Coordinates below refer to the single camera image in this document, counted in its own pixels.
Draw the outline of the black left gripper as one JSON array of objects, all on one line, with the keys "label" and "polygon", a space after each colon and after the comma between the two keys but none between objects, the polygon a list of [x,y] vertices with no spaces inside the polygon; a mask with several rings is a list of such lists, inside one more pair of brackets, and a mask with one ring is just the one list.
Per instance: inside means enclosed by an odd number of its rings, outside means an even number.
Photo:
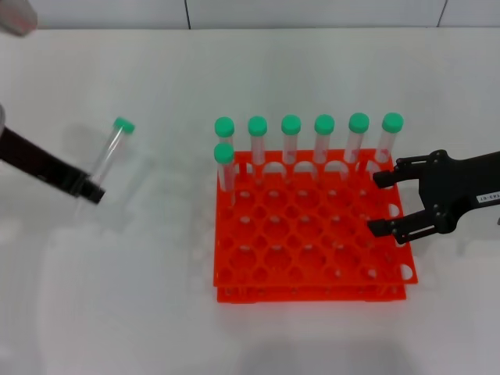
[{"label": "black left gripper", "polygon": [[60,191],[98,204],[105,189],[85,172],[46,152],[5,127],[1,134],[1,160]]}]

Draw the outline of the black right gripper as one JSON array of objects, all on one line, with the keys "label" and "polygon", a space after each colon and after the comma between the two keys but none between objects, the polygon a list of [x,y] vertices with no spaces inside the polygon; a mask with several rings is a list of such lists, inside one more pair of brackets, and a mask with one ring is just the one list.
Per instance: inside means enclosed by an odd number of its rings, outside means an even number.
[{"label": "black right gripper", "polygon": [[499,204],[499,153],[453,159],[445,150],[399,158],[392,170],[373,175],[379,188],[416,180],[424,210],[367,223],[376,237],[392,236],[400,245],[432,234],[453,232],[467,212]]}]

